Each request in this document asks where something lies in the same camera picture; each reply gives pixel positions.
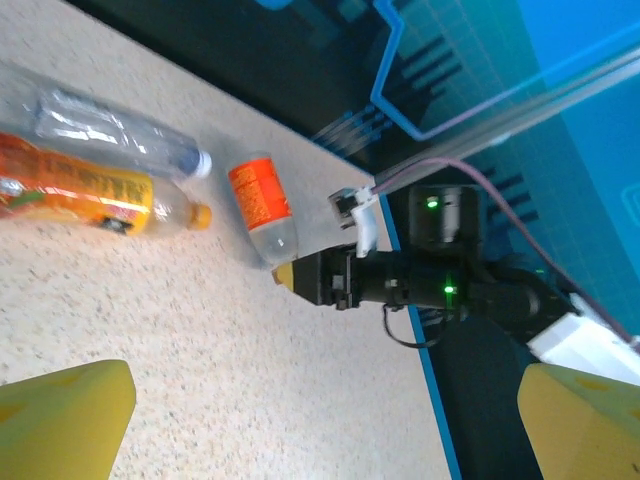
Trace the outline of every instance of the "yellow block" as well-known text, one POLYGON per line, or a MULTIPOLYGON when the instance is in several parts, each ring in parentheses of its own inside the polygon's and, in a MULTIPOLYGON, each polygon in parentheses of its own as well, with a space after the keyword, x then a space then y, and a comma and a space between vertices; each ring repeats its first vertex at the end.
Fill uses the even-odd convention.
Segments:
POLYGON ((518 408, 545 479, 640 479, 639 387, 535 364, 518 408))
POLYGON ((107 479, 135 400, 120 360, 0 387, 0 479, 107 479))

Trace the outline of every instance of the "clear plastic bottle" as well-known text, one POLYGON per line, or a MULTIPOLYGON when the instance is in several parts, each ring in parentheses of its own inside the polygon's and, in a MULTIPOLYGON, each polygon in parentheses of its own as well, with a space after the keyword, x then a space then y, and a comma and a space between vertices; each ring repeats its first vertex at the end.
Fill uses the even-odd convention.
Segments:
POLYGON ((95 163, 182 181, 211 156, 192 138, 124 107, 0 62, 0 129, 95 163))
POLYGON ((249 236, 260 256, 271 265, 298 257, 298 232, 271 155, 255 152, 229 170, 249 236))
POLYGON ((75 222, 126 235, 204 230, 208 206, 171 180, 95 165, 0 133, 0 218, 75 222))

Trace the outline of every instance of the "orange label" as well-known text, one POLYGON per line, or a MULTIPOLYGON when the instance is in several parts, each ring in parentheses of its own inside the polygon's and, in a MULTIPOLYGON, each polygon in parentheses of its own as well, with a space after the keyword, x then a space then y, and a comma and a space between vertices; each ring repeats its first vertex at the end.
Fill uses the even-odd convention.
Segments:
POLYGON ((0 218, 76 221, 133 235, 153 204, 148 175, 101 167, 0 134, 0 218))
POLYGON ((273 161, 251 160, 229 172, 231 188, 249 230, 291 216, 273 161))

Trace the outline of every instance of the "blue edge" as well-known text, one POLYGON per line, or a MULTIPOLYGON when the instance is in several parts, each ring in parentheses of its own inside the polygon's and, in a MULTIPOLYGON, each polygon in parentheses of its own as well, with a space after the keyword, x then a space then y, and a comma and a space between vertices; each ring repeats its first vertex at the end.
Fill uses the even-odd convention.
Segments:
MULTIPOLYGON (((380 206, 382 207, 382 214, 384 215, 384 222, 387 226, 387 232, 389 233, 391 246, 394 250, 400 250, 400 240, 398 239, 398 232, 396 231, 396 226, 393 222, 393 217, 391 216, 391 208, 389 207, 389 202, 385 195, 380 195, 380 206)), ((424 332, 422 331, 422 325, 420 323, 420 317, 418 316, 418 309, 416 307, 409 307, 409 318, 411 319, 411 326, 413 327, 413 333, 416 337, 416 342, 424 342, 424 332)), ((436 422, 438 422, 440 438, 442 438, 444 455, 447 459, 447 463, 449 464, 449 472, 451 473, 451 478, 453 480, 462 480, 460 466, 458 465, 458 458, 456 457, 456 452, 453 448, 451 432, 449 432, 447 417, 444 414, 444 407, 442 405, 442 399, 440 398, 440 390, 438 390, 438 382, 436 381, 436 376, 433 372, 433 366, 431 365, 429 351, 425 348, 418 351, 420 352, 422 370, 424 371, 424 376, 427 380, 427 388, 429 389, 429 395, 431 396, 431 404, 433 405, 433 412, 436 416, 436 422)))

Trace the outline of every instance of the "speckled countertop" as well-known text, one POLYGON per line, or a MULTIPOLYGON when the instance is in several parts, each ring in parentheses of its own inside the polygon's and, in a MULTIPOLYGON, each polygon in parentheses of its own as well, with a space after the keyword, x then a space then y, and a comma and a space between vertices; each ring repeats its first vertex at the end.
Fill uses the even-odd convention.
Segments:
MULTIPOLYGON (((271 151, 302 254, 353 240, 326 197, 366 175, 68 5, 3 0, 0 57, 162 118, 221 162, 271 151)), ((223 177, 191 193, 214 224, 169 240, 2 223, 0 381, 126 360, 138 403, 114 478, 448 478, 418 354, 379 307, 276 287, 223 177)))

